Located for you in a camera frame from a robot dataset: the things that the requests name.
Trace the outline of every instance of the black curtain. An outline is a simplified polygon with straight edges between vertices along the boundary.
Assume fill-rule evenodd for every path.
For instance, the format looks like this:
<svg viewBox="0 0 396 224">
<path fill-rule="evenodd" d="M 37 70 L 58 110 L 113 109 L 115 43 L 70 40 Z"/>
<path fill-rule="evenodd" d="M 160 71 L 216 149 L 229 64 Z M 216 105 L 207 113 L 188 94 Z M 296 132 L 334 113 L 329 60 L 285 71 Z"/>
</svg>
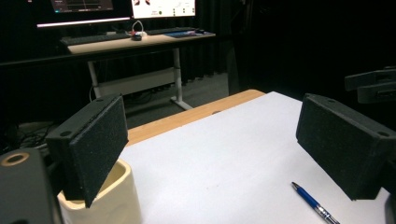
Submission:
<svg viewBox="0 0 396 224">
<path fill-rule="evenodd" d="M 328 96 L 396 130 L 394 102 L 358 104 L 344 84 L 346 76 L 396 63 L 392 1 L 247 3 L 246 38 L 235 46 L 242 89 Z"/>
<path fill-rule="evenodd" d="M 58 30 L 35 28 L 29 1 L 1 0 L 0 27 L 0 63 L 64 53 Z M 89 83 L 86 64 L 83 67 L 81 64 L 45 64 L 1 70 L 0 134 L 8 126 L 23 122 L 68 119 L 89 102 Z"/>
<path fill-rule="evenodd" d="M 193 18 L 142 20 L 142 23 L 145 30 L 190 26 L 215 33 L 217 36 L 224 36 L 231 34 L 230 24 L 233 14 L 241 7 L 242 3 L 239 0 L 196 0 L 196 16 Z M 125 27 L 131 26 L 131 23 L 123 24 L 121 28 L 131 29 L 131 27 Z M 227 72 L 227 54 L 231 49 L 232 43 L 227 41 L 181 48 L 180 65 L 183 84 L 197 77 Z M 173 55 L 172 51 L 168 50 L 101 61 L 96 66 L 100 71 L 99 81 L 109 81 L 171 67 Z"/>
</svg>

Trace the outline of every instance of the pen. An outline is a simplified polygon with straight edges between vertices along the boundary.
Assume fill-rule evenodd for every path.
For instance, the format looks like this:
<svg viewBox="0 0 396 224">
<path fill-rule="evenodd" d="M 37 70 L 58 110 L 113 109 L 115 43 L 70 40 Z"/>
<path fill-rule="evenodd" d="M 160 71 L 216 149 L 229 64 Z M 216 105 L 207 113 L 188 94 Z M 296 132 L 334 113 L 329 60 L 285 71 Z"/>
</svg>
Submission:
<svg viewBox="0 0 396 224">
<path fill-rule="evenodd" d="M 340 224 L 337 220 L 335 220 L 332 215 L 324 207 L 322 207 L 317 201 L 315 201 L 314 198 L 311 197 L 303 188 L 301 188 L 298 184 L 291 182 L 291 185 L 293 188 L 297 191 L 298 194 L 300 194 L 301 197 L 304 198 L 304 200 L 311 205 L 311 207 L 321 216 L 323 217 L 324 220 L 326 220 L 327 223 L 330 224 Z"/>
</svg>

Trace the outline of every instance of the white tabletop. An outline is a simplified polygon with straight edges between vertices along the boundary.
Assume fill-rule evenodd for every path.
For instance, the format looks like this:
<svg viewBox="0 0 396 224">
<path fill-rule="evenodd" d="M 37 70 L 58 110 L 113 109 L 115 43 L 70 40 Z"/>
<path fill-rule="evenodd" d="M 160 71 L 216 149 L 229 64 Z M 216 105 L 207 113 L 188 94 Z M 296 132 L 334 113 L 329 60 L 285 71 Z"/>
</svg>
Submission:
<svg viewBox="0 0 396 224">
<path fill-rule="evenodd" d="M 389 194 L 350 201 L 295 137 L 302 103 L 276 92 L 127 147 L 144 223 L 385 223 Z"/>
</svg>

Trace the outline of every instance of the monitor screen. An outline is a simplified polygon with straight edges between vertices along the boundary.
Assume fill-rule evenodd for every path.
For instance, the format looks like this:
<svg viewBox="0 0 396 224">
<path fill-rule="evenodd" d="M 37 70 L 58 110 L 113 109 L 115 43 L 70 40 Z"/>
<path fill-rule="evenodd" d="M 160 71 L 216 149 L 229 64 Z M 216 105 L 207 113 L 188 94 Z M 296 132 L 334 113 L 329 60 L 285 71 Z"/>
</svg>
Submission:
<svg viewBox="0 0 396 224">
<path fill-rule="evenodd" d="M 130 0 L 30 0 L 37 28 L 128 21 Z"/>
<path fill-rule="evenodd" d="M 195 16 L 195 0 L 132 0 L 135 19 Z"/>
</svg>

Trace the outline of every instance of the beige cylinder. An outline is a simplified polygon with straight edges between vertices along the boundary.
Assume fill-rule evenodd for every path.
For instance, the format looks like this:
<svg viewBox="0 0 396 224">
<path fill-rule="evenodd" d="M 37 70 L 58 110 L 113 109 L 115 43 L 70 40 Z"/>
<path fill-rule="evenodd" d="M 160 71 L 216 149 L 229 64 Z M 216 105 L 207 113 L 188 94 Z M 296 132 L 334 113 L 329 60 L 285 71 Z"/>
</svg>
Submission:
<svg viewBox="0 0 396 224">
<path fill-rule="evenodd" d="M 58 200 L 65 224 L 141 222 L 132 170 L 122 160 L 117 160 L 90 208 L 85 208 L 84 201 L 67 201 L 62 192 Z"/>
</svg>

